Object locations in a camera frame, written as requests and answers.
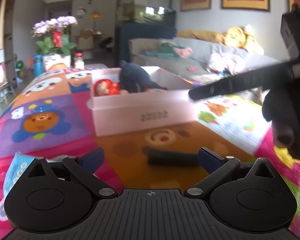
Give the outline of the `pink cardboard box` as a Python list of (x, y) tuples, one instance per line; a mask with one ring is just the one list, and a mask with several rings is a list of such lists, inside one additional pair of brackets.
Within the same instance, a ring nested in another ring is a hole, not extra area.
[(193, 84), (157, 66), (146, 66), (144, 70), (160, 89), (90, 96), (87, 107), (92, 111), (98, 137), (194, 121), (194, 104), (188, 96)]

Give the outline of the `black cylinder roll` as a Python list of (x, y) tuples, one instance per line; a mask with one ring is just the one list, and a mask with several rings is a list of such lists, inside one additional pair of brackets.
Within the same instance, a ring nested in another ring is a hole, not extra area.
[(152, 147), (142, 149), (151, 165), (166, 166), (198, 166), (198, 154), (178, 151), (160, 150)]

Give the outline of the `blue wet wipes pack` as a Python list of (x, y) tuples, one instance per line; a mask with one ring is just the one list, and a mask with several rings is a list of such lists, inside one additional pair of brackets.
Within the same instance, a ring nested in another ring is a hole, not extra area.
[(35, 157), (21, 154), (17, 152), (12, 162), (6, 172), (4, 183), (3, 183), (3, 198), (0, 201), (0, 221), (5, 222), (8, 220), (4, 208), (4, 202), (11, 191), (12, 187), (15, 185), (20, 176), (24, 173), (24, 171), (28, 168), (30, 163), (35, 159)]

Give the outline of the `red doll figure toy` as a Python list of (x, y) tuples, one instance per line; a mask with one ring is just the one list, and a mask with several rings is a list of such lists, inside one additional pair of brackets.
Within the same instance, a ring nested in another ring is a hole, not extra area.
[(125, 89), (120, 88), (120, 84), (110, 79), (100, 79), (93, 84), (93, 93), (95, 97), (107, 95), (128, 94)]

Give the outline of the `black plush toy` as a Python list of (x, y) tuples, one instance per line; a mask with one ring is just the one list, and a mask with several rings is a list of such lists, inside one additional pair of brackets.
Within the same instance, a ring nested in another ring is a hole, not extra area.
[(121, 61), (121, 72), (119, 74), (119, 87), (128, 93), (141, 93), (149, 89), (163, 89), (156, 82), (152, 81), (150, 75), (138, 64)]

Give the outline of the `pink white clothes pile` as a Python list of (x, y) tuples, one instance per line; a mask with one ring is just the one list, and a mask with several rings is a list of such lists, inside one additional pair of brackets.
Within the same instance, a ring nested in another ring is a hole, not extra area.
[(249, 68), (247, 62), (234, 53), (212, 53), (207, 64), (207, 71), (215, 74), (236, 75)]

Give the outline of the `yellow duck plush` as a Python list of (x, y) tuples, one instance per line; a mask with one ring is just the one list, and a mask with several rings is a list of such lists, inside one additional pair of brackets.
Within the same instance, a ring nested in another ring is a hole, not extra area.
[(225, 33), (223, 44), (233, 48), (244, 48), (248, 33), (241, 27), (231, 27)]

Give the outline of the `colourful cartoon play mat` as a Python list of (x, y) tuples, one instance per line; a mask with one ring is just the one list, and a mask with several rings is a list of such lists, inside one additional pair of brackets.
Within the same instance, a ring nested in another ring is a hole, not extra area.
[[(17, 152), (35, 157), (7, 195), (0, 239), (300, 239), (300, 160), (273, 141), (261, 106), (226, 95), (192, 101), (184, 124), (98, 137), (87, 101), (119, 68), (52, 70), (36, 77), (0, 117), (0, 201)], [(117, 196), (98, 199), (62, 160), (101, 147), (94, 176)], [(148, 163), (144, 147), (241, 161), (202, 199), (184, 191), (209, 174)]]

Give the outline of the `mustard yellow pillow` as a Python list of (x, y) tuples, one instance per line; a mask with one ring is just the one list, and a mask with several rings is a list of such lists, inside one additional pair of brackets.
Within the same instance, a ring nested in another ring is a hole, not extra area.
[(218, 33), (215, 31), (205, 31), (205, 30), (182, 30), (177, 33), (177, 37), (182, 38), (192, 38), (207, 42), (213, 42), (213, 43), (223, 43), (225, 34)]

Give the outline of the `grey sofa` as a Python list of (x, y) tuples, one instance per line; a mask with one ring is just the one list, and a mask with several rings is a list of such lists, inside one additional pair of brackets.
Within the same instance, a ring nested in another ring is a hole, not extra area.
[[(157, 50), (162, 43), (190, 47), (192, 54), (189, 59), (182, 60), (163, 60), (140, 54), (142, 50)], [(185, 80), (204, 85), (227, 76), (227, 74), (215, 74), (207, 71), (207, 64), (212, 53), (234, 53), (241, 56), (249, 66), (245, 72), (279, 63), (279, 60), (272, 57), (249, 53), (244, 49), (227, 47), (222, 43), (213, 43), (192, 38), (175, 37), (171, 40), (135, 38), (129, 40), (128, 44), (132, 62), (140, 66), (157, 66)]]

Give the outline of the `green clothes on sofa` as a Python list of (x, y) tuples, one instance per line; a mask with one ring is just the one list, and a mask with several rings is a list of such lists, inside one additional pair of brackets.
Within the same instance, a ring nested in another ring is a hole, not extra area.
[(142, 50), (140, 54), (163, 60), (182, 60), (190, 58), (192, 49), (190, 47), (180, 47), (170, 43), (162, 43), (157, 50)]

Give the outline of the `red lid glass jar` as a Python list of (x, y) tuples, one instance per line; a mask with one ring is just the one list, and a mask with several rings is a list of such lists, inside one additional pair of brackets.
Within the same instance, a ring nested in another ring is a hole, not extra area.
[(79, 70), (84, 69), (84, 59), (82, 52), (76, 52), (74, 54), (74, 67)]

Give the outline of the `dining chair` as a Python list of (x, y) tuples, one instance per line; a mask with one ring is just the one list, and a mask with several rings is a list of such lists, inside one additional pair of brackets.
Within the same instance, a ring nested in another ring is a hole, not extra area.
[(91, 50), (94, 48), (94, 32), (91, 29), (82, 29), (77, 39), (79, 50)]

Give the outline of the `purple orchid flower pot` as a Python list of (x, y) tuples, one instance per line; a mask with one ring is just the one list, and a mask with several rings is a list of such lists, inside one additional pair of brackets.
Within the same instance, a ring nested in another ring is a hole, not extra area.
[(76, 43), (70, 40), (70, 30), (76, 25), (74, 16), (59, 16), (33, 26), (31, 34), (38, 38), (37, 54), (42, 55), (46, 71), (70, 67), (71, 53), (76, 48)]

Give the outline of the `glass fish tank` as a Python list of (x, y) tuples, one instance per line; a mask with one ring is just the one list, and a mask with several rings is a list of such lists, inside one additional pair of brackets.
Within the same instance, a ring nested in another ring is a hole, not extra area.
[(117, 0), (115, 24), (126, 23), (175, 27), (172, 0)]

